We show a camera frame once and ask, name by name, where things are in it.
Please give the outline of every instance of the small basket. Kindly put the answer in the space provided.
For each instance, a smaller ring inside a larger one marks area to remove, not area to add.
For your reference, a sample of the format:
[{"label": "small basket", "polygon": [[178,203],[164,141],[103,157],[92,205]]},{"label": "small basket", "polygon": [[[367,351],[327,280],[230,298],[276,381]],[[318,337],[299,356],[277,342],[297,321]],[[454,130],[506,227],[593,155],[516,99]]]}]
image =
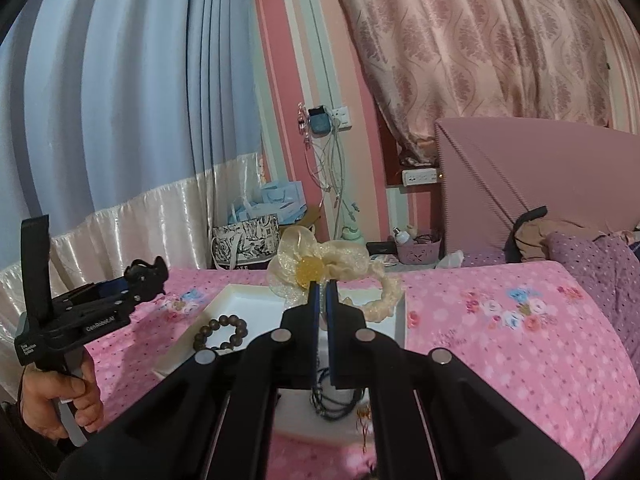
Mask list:
[{"label": "small basket", "polygon": [[439,232],[420,231],[418,237],[423,235],[430,235],[436,242],[428,242],[423,244],[396,244],[398,248],[398,260],[401,264],[405,265],[428,265],[434,264],[440,257],[440,243],[442,242],[442,236]]}]

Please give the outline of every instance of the wall outlet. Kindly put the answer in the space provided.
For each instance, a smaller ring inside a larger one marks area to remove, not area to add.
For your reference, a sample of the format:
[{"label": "wall outlet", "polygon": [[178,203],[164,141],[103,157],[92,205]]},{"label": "wall outlet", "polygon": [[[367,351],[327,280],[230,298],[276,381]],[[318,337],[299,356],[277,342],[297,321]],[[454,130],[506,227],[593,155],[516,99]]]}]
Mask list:
[{"label": "wall outlet", "polygon": [[436,184],[442,180],[440,168],[418,168],[416,170],[404,170],[402,172],[402,184],[404,186],[423,186],[424,184]]},{"label": "wall outlet", "polygon": [[340,126],[338,126],[339,130],[347,130],[353,126],[351,124],[351,116],[349,115],[349,107],[334,108],[331,114],[340,121]]}]

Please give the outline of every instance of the power strip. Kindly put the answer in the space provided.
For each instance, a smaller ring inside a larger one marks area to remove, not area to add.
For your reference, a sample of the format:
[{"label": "power strip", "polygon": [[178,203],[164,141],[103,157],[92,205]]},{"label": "power strip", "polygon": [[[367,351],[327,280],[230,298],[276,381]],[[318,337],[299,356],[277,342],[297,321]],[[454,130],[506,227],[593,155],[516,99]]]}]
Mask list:
[{"label": "power strip", "polygon": [[424,186],[425,184],[437,184],[442,180],[440,168],[417,168],[402,172],[402,184],[404,186]]}]

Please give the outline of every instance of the striped wall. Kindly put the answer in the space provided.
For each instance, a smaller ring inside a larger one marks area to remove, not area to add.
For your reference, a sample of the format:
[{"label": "striped wall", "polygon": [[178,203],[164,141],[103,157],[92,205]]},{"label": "striped wall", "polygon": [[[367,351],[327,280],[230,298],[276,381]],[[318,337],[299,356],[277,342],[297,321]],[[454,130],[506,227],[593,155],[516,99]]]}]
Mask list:
[{"label": "striped wall", "polygon": [[308,203],[322,203],[320,240],[334,232],[335,195],[324,193],[311,172],[326,140],[305,153],[298,103],[348,106],[353,127],[339,133],[346,158],[345,200],[356,203],[367,240],[384,240],[393,227],[440,224],[440,200],[425,189],[387,187],[375,104],[367,89],[338,0],[255,0],[254,65],[265,172],[271,180],[301,180]]}]

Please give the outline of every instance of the purple polka dot pillow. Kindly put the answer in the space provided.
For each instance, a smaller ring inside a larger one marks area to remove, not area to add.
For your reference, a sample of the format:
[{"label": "purple polka dot pillow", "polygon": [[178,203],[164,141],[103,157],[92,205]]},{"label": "purple polka dot pillow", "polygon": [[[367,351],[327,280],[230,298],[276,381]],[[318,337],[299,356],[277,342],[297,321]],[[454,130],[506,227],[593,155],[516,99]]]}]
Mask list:
[{"label": "purple polka dot pillow", "polygon": [[640,262],[617,236],[590,242],[553,233],[549,259],[580,283],[607,317],[640,377]]}]

